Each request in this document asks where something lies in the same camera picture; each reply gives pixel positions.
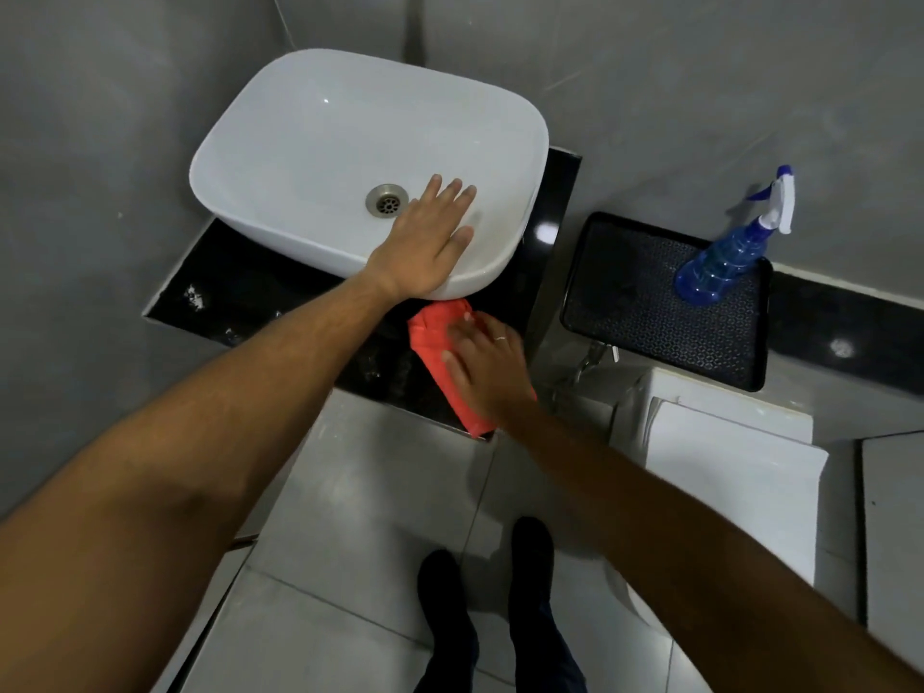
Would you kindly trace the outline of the person's left hand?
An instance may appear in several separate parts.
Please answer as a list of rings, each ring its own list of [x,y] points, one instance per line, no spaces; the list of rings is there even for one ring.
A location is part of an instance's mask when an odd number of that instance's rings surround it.
[[[357,276],[364,291],[395,305],[429,295],[445,282],[436,282],[433,260],[449,236],[461,226],[477,195],[474,185],[460,179],[443,185],[435,174],[421,197],[399,215],[382,243]]]

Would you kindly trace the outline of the person's right hand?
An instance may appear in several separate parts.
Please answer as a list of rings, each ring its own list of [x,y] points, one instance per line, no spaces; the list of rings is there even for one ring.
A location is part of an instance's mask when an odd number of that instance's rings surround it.
[[[484,312],[466,313],[447,328],[450,351],[465,365],[472,398],[462,398],[479,417],[516,433],[539,413],[518,332]]]

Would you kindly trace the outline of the red cleaning cloth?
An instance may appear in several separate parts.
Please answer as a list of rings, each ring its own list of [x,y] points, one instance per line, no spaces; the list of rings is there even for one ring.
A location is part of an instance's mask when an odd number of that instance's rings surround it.
[[[422,359],[425,367],[431,373],[433,380],[445,395],[449,406],[456,413],[464,430],[473,438],[479,438],[492,430],[497,430],[490,421],[479,417],[470,409],[462,398],[456,395],[445,364],[442,353],[449,350],[451,343],[447,334],[448,326],[462,318],[466,313],[475,312],[467,299],[454,299],[437,301],[424,307],[409,322],[411,348]],[[547,414],[539,407],[539,413],[534,419],[525,422],[525,426],[516,433],[504,431],[520,442],[529,443],[528,436],[535,435],[541,420],[547,419]]]

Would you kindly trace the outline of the person's left forearm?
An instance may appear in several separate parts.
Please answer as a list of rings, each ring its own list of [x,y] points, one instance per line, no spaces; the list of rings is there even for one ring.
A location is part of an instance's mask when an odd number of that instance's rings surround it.
[[[364,271],[117,422],[0,522],[0,693],[149,693],[227,547],[397,303]]]

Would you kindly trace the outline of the person's right forearm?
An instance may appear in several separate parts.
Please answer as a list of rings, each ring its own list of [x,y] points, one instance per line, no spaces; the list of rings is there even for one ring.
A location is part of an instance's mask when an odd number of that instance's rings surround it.
[[[706,504],[533,400],[496,422],[566,493],[713,693],[924,693],[924,675]]]

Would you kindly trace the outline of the metal sink drain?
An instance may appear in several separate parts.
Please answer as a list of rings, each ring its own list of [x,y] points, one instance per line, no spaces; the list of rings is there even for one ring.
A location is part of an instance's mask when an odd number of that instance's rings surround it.
[[[408,192],[401,185],[385,183],[376,185],[365,197],[368,213],[380,219],[397,218],[410,202]]]

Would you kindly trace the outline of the chrome water valve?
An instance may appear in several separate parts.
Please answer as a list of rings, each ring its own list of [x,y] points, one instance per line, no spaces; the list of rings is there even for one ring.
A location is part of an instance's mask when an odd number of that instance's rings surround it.
[[[571,376],[571,386],[576,387],[583,376],[596,369],[605,359],[611,359],[617,363],[619,348],[599,341],[592,342]]]

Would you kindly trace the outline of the white ceramic sink basin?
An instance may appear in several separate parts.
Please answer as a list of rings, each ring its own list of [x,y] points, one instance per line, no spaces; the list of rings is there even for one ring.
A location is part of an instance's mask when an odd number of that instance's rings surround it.
[[[189,174],[194,196],[252,241],[347,278],[394,219],[376,185],[420,197],[433,174],[477,195],[472,243],[430,300],[477,293],[514,255],[549,152],[539,110],[516,93],[378,57],[308,49],[261,69],[215,123]]]

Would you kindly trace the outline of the black plastic tray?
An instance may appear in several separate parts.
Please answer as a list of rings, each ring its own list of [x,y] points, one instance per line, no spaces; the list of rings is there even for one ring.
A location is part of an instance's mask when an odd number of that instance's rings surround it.
[[[717,304],[675,291],[676,270],[708,241],[603,211],[581,230],[561,325],[598,343],[756,393],[768,362],[772,266],[766,258]]]

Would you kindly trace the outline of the person's right leg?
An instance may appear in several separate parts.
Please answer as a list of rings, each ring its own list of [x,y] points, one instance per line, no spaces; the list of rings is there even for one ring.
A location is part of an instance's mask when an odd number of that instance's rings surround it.
[[[586,679],[552,615],[554,555],[545,523],[533,516],[514,523],[508,620],[516,693],[588,693]]]

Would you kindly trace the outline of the person's leg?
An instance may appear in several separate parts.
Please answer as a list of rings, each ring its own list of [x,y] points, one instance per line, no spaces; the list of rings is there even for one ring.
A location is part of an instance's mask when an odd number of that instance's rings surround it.
[[[472,693],[479,641],[451,552],[439,549],[423,560],[417,593],[433,636],[433,654],[413,693]]]
[[[554,555],[545,523],[533,516],[514,523],[508,620],[516,693],[588,693],[586,679],[552,615]]]

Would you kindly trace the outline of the person's left leg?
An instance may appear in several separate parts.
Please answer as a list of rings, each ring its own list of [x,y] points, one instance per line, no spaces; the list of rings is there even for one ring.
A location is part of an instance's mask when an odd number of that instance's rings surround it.
[[[433,636],[433,654],[413,693],[472,693],[479,641],[451,552],[439,549],[423,560],[417,593]]]

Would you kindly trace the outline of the blue spray bottle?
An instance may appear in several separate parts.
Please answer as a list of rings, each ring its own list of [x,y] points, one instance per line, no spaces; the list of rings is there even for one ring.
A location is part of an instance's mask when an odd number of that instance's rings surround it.
[[[712,242],[677,270],[675,292],[688,304],[705,307],[718,303],[764,257],[772,235],[791,233],[796,206],[791,165],[780,165],[770,184],[745,200],[764,203],[763,211],[749,223]]]

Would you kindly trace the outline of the white toilet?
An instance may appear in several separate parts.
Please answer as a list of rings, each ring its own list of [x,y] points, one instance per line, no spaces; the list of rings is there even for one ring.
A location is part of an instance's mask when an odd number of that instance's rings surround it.
[[[617,401],[609,443],[814,585],[829,453],[812,441],[809,415],[654,368]]]

